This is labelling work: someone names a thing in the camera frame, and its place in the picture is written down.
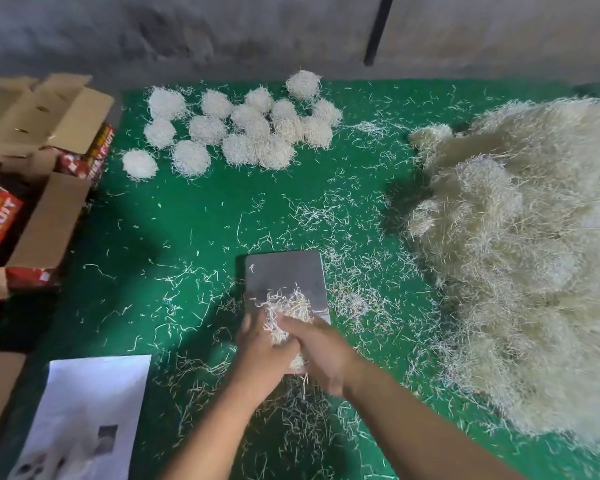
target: person's left hand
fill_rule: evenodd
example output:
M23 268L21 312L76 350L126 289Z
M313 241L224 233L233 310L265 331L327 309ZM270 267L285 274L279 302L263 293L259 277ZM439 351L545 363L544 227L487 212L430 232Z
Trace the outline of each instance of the person's left hand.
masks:
M227 394L235 395L252 413L271 394L300 352L300 344L290 338L273 345L271 332L264 329L267 312L256 317L246 314L236 342L238 354L233 359L226 383Z

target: white sheet of paper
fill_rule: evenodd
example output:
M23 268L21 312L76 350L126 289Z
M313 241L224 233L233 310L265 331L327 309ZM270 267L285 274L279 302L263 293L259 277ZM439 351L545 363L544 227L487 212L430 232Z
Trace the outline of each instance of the white sheet of paper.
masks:
M45 469L38 480L126 480L150 362L151 355L50 362L45 392L9 478L26 478L18 470L33 465ZM65 460L60 469L58 458Z

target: forearm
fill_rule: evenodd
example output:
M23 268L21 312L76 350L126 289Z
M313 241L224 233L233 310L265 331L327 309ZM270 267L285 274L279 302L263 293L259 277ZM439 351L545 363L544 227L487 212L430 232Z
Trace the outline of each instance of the forearm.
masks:
M160 480L225 480L252 410L225 389L209 406L198 427Z
M360 360L345 398L403 480L521 480L372 363Z

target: person's right hand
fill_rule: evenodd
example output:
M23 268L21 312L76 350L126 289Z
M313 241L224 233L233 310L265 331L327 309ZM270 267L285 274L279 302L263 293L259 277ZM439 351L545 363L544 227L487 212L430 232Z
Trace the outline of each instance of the person's right hand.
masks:
M313 323L283 315L277 316L277 322L300 342L309 375L318 380L324 391L343 397L343 388L353 379L364 359L334 327L317 315Z

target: green floor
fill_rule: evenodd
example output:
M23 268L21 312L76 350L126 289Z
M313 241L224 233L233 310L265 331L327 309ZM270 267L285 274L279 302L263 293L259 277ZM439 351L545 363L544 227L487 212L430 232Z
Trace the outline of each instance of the green floor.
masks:
M220 87L240 100L255 86ZM281 84L268 86L275 97L283 94ZM181 89L193 103L206 87L218 85ZM129 181L120 155L144 146L148 112L145 93L126 95L108 171L72 245L51 329L31 355L10 408L0 439L0 479L26 437L48 361L124 354L153 355L130 478L154 478L233 353L241 259L249 252L298 248L323 252L332 300L338 285L386 299L357 323L339 315L333 321L441 415L531 479L600 478L600 456L572 451L552 436L529 439L492 430L488 425L497 418L480 400L462 399L437 378L440 368L423 346L431 338L427 325L436 295L410 263L393 213L417 188L405 140L411 128L462 124L512 98L540 101L571 90L467 80L325 82L323 88L345 115L333 149L304 148L297 165L277 173L230 168L220 158L192 182L171 172L167 152L160 152L156 178ZM364 121L375 121L380 130L356 126ZM185 122L176 127L187 135ZM297 388L282 384L276 403L255 419L234 478L393 477L346 404L309 394L307 403L298 403L301 411L271 412L288 405L285 394ZM297 430L289 430L289 422Z

